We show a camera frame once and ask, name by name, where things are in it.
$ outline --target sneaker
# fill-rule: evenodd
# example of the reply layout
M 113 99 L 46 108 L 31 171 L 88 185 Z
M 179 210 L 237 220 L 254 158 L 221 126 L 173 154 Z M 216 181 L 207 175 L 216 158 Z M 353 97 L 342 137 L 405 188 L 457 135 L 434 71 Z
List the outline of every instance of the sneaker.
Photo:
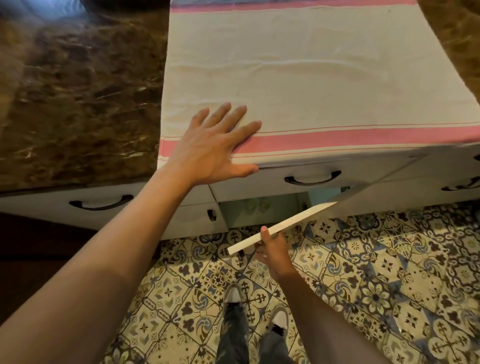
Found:
M 240 286 L 237 283 L 231 283 L 225 290 L 223 298 L 223 313 L 227 307 L 240 306 L 243 307 Z
M 267 325 L 267 331 L 273 331 L 274 333 L 285 338 L 288 334 L 288 311 L 282 306 L 278 305 L 272 311 L 270 315 L 270 321 Z

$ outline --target dark granite surface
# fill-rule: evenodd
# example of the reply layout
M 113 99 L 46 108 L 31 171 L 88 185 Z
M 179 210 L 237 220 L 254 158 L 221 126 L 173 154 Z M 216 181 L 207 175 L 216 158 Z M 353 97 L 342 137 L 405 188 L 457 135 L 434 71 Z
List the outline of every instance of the dark granite surface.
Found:
M 156 168 L 168 8 L 57 2 L 0 1 L 0 193 L 133 182 Z M 480 0 L 420 5 L 480 100 Z

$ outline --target patterned tile floor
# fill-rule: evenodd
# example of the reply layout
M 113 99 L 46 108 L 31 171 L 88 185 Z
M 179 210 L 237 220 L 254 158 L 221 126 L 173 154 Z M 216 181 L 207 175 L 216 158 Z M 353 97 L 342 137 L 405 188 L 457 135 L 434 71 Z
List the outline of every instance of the patterned tile floor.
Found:
M 240 258 L 227 247 L 259 229 L 162 242 L 103 363 L 214 363 L 234 281 L 258 362 L 269 314 L 287 301 L 253 249 Z M 305 222 L 287 238 L 310 287 L 392 362 L 480 363 L 480 230 L 468 204 Z M 287 345 L 308 362 L 293 320 Z

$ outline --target hand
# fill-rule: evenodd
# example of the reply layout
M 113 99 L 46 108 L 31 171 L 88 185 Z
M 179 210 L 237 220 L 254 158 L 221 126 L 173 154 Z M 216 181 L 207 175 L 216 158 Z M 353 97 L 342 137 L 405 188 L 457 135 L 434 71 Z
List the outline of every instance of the hand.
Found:
M 268 267 L 272 278 L 278 282 L 289 274 L 298 274 L 288 255 L 287 241 L 283 232 L 272 238 L 267 227 L 262 226 L 260 236 L 263 244 L 256 246 L 255 257 Z
M 191 187 L 247 177 L 258 171 L 257 165 L 233 164 L 230 157 L 238 144 L 260 129 L 262 122 L 252 121 L 234 130 L 247 107 L 228 113 L 231 107 L 229 102 L 221 105 L 208 119 L 209 109 L 196 113 L 168 159 L 165 167 L 176 169 Z

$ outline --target pant leg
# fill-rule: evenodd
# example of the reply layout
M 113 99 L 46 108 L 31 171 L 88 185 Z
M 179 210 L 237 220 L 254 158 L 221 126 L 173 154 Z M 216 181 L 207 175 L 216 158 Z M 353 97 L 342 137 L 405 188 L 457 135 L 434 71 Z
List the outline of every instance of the pant leg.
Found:
M 259 348 L 260 364 L 292 364 L 285 339 L 270 331 L 263 335 Z
M 248 322 L 240 306 L 227 307 L 223 319 L 216 364 L 248 364 Z

